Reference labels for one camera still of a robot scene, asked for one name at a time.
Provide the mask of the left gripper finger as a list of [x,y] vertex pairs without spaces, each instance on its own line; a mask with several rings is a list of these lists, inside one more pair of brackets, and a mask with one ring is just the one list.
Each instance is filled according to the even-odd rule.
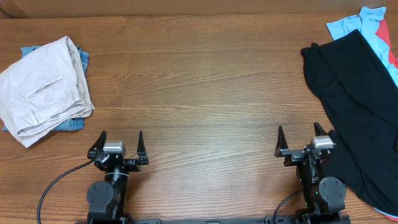
[[147,159],[146,147],[144,145],[144,139],[142,135],[142,131],[139,132],[139,140],[137,144],[137,155],[139,159]]
[[90,147],[88,152],[102,151],[106,142],[106,131],[103,130],[96,142]]

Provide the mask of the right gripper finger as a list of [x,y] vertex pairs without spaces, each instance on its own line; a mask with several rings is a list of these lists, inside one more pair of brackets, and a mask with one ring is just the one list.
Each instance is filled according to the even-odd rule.
[[284,151],[289,149],[282,126],[279,126],[278,128],[277,144],[275,149],[276,151]]
[[328,133],[321,127],[320,123],[314,122],[314,131],[316,136],[327,136]]

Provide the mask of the black shirt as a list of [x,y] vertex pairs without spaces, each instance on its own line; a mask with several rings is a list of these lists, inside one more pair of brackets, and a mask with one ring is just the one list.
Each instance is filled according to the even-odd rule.
[[325,175],[364,202],[397,215],[397,87],[358,31],[301,50],[303,74],[333,125]]

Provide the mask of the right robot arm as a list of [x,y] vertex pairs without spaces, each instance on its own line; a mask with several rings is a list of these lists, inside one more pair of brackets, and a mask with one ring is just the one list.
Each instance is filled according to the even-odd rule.
[[292,197],[302,193],[305,208],[298,209],[295,215],[285,217],[288,223],[349,223],[349,217],[343,217],[345,209],[346,186],[338,178],[326,176],[322,163],[331,158],[335,143],[318,122],[313,124],[315,137],[303,149],[290,150],[284,131],[278,128],[275,157],[283,157],[286,167],[296,167],[300,190],[285,198],[275,209],[272,222],[278,223],[279,209]]

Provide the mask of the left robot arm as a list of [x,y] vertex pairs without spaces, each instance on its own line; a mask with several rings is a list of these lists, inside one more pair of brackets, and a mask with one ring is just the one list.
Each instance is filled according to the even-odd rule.
[[104,179],[90,185],[86,193],[89,204],[88,223],[132,223],[124,211],[129,174],[149,164],[142,133],[139,133],[137,159],[126,159],[122,141],[107,141],[106,131],[88,150],[88,159],[104,172]]

